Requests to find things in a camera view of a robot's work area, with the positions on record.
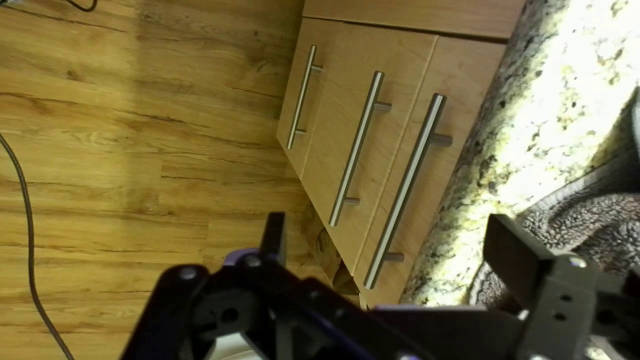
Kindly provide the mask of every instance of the cabinet drawer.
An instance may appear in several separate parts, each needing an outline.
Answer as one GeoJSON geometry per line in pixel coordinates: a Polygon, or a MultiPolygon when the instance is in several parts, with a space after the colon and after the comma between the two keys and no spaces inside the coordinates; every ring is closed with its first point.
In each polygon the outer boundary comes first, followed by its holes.
{"type": "Polygon", "coordinates": [[[281,99],[278,140],[298,175],[304,171],[310,137],[323,91],[323,73],[335,57],[335,37],[344,24],[301,20],[285,94],[281,99]]]}
{"type": "Polygon", "coordinates": [[[427,238],[427,232],[437,218],[444,189],[453,173],[469,128],[476,121],[502,51],[504,46],[499,43],[437,37],[431,61],[420,87],[413,115],[408,124],[394,170],[355,265],[355,283],[359,287],[370,286],[361,294],[370,306],[394,303],[400,299],[420,245],[427,238]],[[398,189],[409,175],[406,170],[412,161],[416,140],[424,129],[424,117],[427,117],[426,114],[430,112],[433,94],[446,95],[440,120],[431,131],[437,136],[431,136],[431,142],[426,142],[426,154],[422,161],[418,161],[420,166],[413,173],[408,198],[404,206],[400,206],[398,221],[391,224],[389,214],[398,210],[398,189]],[[387,226],[394,226],[394,229],[387,232],[389,241],[385,245],[381,240],[385,229],[389,229],[387,226]],[[381,253],[387,252],[401,253],[401,259],[395,255],[395,259],[376,262],[376,257],[381,257],[381,253]]]}
{"type": "Polygon", "coordinates": [[[305,0],[304,16],[509,37],[523,0],[305,0]]]}
{"type": "Polygon", "coordinates": [[[332,67],[322,73],[322,99],[301,184],[344,264],[354,270],[433,36],[350,24],[342,30],[332,67]]]}

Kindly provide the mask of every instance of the metal bar handle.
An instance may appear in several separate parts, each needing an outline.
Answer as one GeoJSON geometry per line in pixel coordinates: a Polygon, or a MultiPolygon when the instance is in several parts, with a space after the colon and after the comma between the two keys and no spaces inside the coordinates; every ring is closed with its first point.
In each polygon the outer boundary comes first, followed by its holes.
{"type": "Polygon", "coordinates": [[[395,194],[395,199],[394,199],[394,206],[391,206],[391,211],[387,214],[385,218],[385,224],[384,224],[384,232],[379,235],[379,241],[377,241],[377,248],[376,248],[376,253],[373,253],[373,259],[366,271],[366,278],[363,278],[363,287],[373,287],[376,279],[377,279],[377,274],[381,270],[381,264],[385,259],[385,252],[395,235],[395,229],[398,229],[398,221],[401,218],[401,211],[406,207],[406,201],[408,201],[408,195],[413,188],[413,182],[418,177],[418,171],[420,171],[420,166],[424,161],[424,154],[430,145],[430,142],[433,140],[433,128],[441,115],[441,107],[446,104],[446,95],[441,94],[433,94],[431,95],[431,101],[427,106],[427,112],[426,112],[426,120],[420,128],[420,136],[418,136],[418,142],[413,145],[413,151],[412,151],[412,157],[404,170],[404,177],[401,177],[401,184],[400,184],[400,189],[395,194]]]}
{"type": "Polygon", "coordinates": [[[316,60],[316,46],[310,46],[307,48],[307,55],[305,55],[305,66],[304,66],[300,91],[298,91],[298,101],[296,101],[296,107],[294,107],[291,128],[288,129],[285,150],[291,150],[294,142],[296,142],[296,136],[304,134],[304,129],[300,129],[298,124],[300,124],[300,115],[301,115],[301,107],[304,107],[304,99],[305,99],[305,91],[307,91],[307,82],[312,78],[312,69],[319,69],[319,66],[316,66],[313,60],[316,60]]]}
{"type": "Polygon", "coordinates": [[[351,177],[354,177],[354,171],[355,171],[355,163],[357,163],[357,157],[361,154],[361,144],[363,144],[368,125],[371,121],[371,114],[373,114],[373,107],[376,107],[376,97],[377,97],[379,87],[381,87],[381,80],[384,80],[384,72],[373,72],[373,78],[371,78],[371,83],[370,83],[370,90],[368,90],[368,95],[366,95],[366,101],[363,101],[363,110],[361,110],[361,115],[359,115],[359,125],[357,125],[355,137],[354,137],[354,145],[351,145],[351,151],[347,154],[345,167],[342,171],[342,180],[340,180],[340,186],[338,186],[338,195],[335,195],[335,201],[333,201],[333,210],[332,210],[330,220],[328,220],[330,226],[338,226],[338,220],[340,220],[340,214],[342,214],[342,206],[344,206],[344,199],[345,199],[345,192],[347,192],[347,188],[351,184],[351,177]]]}

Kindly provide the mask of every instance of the wire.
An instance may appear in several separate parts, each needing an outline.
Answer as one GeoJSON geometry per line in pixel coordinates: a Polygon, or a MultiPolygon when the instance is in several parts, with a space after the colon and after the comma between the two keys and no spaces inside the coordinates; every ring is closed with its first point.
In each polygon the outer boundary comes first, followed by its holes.
{"type": "Polygon", "coordinates": [[[89,6],[82,6],[82,4],[77,4],[77,1],[74,1],[74,0],[66,0],[66,1],[72,4],[74,8],[77,8],[80,11],[92,11],[92,10],[98,8],[98,0],[92,0],[89,6]]]}
{"type": "Polygon", "coordinates": [[[27,290],[32,294],[32,302],[41,317],[41,322],[45,323],[47,332],[53,335],[53,340],[58,341],[60,350],[64,351],[64,355],[67,360],[74,358],[74,354],[69,351],[69,347],[66,345],[66,341],[62,340],[60,332],[55,329],[53,322],[47,317],[39,296],[37,296],[37,287],[36,287],[36,228],[34,228],[34,210],[32,210],[32,199],[27,194],[27,184],[26,184],[26,175],[21,171],[19,159],[16,156],[16,151],[11,150],[11,145],[6,142],[6,137],[0,134],[0,145],[6,150],[7,157],[13,163],[13,170],[18,173],[18,182],[19,182],[19,189],[21,189],[21,201],[24,201],[24,214],[26,214],[26,238],[27,238],[27,259],[26,259],[26,271],[27,271],[27,290]]]}

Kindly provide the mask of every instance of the granite countertop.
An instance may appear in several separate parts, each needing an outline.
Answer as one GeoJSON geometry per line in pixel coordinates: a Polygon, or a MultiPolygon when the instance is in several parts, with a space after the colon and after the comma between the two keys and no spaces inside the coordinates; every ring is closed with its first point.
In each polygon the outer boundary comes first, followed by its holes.
{"type": "Polygon", "coordinates": [[[614,157],[640,83],[638,13],[638,0],[527,0],[404,302],[464,302],[487,214],[515,216],[614,157]]]}

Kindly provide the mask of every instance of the gray fabric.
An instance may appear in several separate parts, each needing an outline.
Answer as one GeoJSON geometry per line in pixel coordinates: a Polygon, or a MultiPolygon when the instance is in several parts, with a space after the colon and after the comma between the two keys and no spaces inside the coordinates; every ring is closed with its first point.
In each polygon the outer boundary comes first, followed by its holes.
{"type": "MultiPolygon", "coordinates": [[[[573,252],[606,271],[640,265],[640,173],[634,151],[545,195],[515,221],[549,252],[573,252]]],[[[508,292],[481,264],[469,303],[502,308],[508,292]]]]}

